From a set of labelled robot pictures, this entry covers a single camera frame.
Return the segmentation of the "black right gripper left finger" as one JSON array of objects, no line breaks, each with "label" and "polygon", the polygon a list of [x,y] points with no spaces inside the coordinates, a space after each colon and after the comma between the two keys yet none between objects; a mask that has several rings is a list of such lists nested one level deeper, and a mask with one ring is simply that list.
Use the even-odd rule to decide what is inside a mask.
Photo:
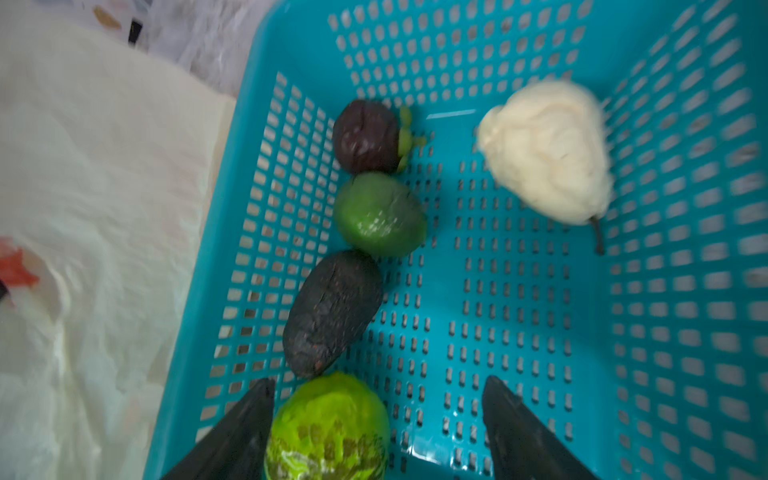
[{"label": "black right gripper left finger", "polygon": [[264,471],[276,382],[258,380],[163,480],[253,480]]}]

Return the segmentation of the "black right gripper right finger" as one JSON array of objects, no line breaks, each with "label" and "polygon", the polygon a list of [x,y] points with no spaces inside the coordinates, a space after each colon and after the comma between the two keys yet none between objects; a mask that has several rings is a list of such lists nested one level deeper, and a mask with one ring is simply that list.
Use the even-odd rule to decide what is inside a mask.
[{"label": "black right gripper right finger", "polygon": [[482,409],[496,479],[596,479],[497,376],[486,379]]}]

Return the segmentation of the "bright green custard apple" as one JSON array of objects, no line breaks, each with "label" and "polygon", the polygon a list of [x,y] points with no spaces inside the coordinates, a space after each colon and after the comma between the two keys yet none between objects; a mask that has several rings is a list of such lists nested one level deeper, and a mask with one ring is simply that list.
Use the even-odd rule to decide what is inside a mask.
[{"label": "bright green custard apple", "polygon": [[268,479],[383,479],[389,417],[383,402],[352,375],[334,372],[305,384],[279,409],[265,455]]}]

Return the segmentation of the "dark avocado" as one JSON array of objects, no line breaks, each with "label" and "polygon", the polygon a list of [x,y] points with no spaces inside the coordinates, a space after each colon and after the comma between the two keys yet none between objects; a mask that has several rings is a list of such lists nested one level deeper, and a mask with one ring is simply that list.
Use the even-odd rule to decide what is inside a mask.
[{"label": "dark avocado", "polygon": [[321,260],[303,283],[283,332],[288,367],[312,379],[327,370],[367,329],[383,301],[376,261],[359,250]]}]

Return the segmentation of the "cream white pear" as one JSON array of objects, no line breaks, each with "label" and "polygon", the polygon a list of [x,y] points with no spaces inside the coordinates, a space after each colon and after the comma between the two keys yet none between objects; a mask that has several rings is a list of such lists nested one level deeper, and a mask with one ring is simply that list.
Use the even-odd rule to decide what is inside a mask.
[{"label": "cream white pear", "polygon": [[567,80],[528,85],[490,109],[477,145],[494,178],[535,212],[567,225],[590,225],[605,253],[600,220],[613,195],[602,109]]}]

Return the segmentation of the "cream plastic bag orange print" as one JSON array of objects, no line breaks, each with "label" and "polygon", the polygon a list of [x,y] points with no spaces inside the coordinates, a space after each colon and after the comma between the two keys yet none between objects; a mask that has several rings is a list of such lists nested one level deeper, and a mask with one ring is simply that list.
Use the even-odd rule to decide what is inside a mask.
[{"label": "cream plastic bag orange print", "polygon": [[1,475],[138,479],[235,102],[1,5]]}]

